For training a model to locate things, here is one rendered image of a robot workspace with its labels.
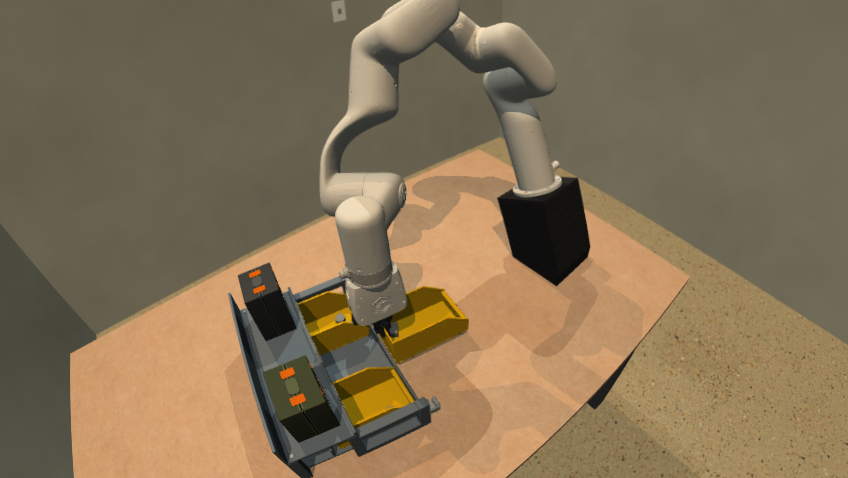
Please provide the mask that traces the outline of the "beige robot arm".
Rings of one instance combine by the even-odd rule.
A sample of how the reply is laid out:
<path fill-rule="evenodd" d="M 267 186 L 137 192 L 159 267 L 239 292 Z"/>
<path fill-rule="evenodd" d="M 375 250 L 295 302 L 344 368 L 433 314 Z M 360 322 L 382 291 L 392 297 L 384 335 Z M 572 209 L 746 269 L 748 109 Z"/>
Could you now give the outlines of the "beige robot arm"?
<path fill-rule="evenodd" d="M 562 185 L 555 175 L 560 164 L 551 167 L 539 115 L 526 100 L 549 95 L 557 85 L 552 64 L 532 39 L 512 23 L 477 26 L 460 12 L 459 0 L 398 2 L 352 43 L 348 111 L 320 162 L 321 205 L 335 217 L 345 259 L 339 275 L 361 286 L 378 285 L 392 273 L 387 230 L 405 205 L 407 189 L 394 173 L 340 173 L 341 158 L 356 136 L 397 114 L 399 64 L 434 42 L 470 71 L 485 73 L 484 89 L 517 180 L 514 195 L 541 196 Z"/>

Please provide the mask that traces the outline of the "grey shelf rack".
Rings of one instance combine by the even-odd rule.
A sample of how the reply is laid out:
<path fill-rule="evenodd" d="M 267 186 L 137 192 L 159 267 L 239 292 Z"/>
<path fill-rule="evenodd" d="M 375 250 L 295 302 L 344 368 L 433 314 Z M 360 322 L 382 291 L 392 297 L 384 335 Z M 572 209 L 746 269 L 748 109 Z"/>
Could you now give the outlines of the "grey shelf rack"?
<path fill-rule="evenodd" d="M 289 291 L 283 294 L 297 329 L 268 341 L 263 338 L 248 309 L 240 310 L 228 293 L 245 367 L 272 453 L 300 478 L 312 478 L 310 467 L 350 450 L 354 449 L 360 457 L 410 434 L 430 424 L 430 413 L 440 410 L 435 397 L 429 402 L 424 397 L 416 397 L 371 324 L 368 336 L 319 355 L 297 304 L 339 287 L 344 288 L 346 294 L 345 278 L 340 276 L 294 295 L 288 287 Z M 304 355 L 318 377 L 340 426 L 298 443 L 278 420 L 263 372 Z M 367 367 L 395 367 L 415 401 L 355 429 L 332 383 Z M 351 445 L 340 449 L 337 444 L 347 440 Z"/>

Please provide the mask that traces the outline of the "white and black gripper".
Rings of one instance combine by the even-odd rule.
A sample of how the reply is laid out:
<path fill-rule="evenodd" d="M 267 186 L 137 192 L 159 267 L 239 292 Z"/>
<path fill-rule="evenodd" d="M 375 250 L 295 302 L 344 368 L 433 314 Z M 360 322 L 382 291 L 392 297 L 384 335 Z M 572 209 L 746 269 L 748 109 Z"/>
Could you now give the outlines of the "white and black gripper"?
<path fill-rule="evenodd" d="M 382 338 L 386 336 L 384 328 L 391 335 L 392 315 L 407 306 L 407 296 L 397 265 L 392 261 L 391 275 L 378 285 L 361 286 L 345 278 L 345 288 L 350 311 L 350 305 L 352 305 L 353 324 L 359 326 L 371 324 L 375 326 L 375 332 L 380 333 Z"/>

